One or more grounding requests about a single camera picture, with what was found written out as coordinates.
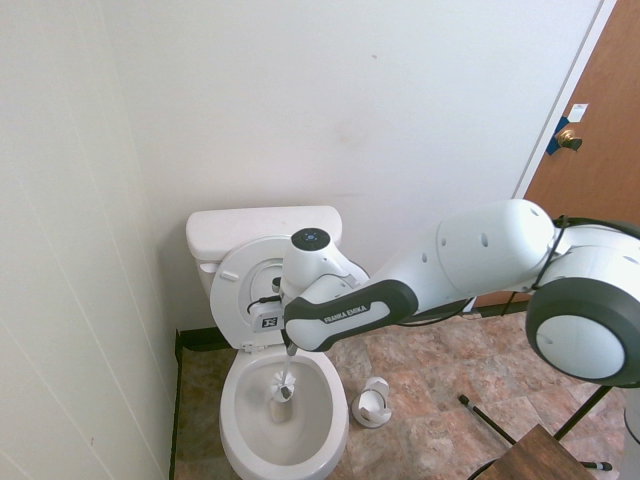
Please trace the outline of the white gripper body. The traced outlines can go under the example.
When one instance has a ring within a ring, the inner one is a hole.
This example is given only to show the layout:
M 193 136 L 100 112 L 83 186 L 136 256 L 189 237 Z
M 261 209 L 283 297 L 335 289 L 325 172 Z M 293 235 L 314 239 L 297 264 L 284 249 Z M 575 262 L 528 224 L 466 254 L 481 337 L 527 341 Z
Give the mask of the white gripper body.
M 280 298 L 260 298 L 249 305 L 254 333 L 280 331 L 284 328 L 284 309 Z

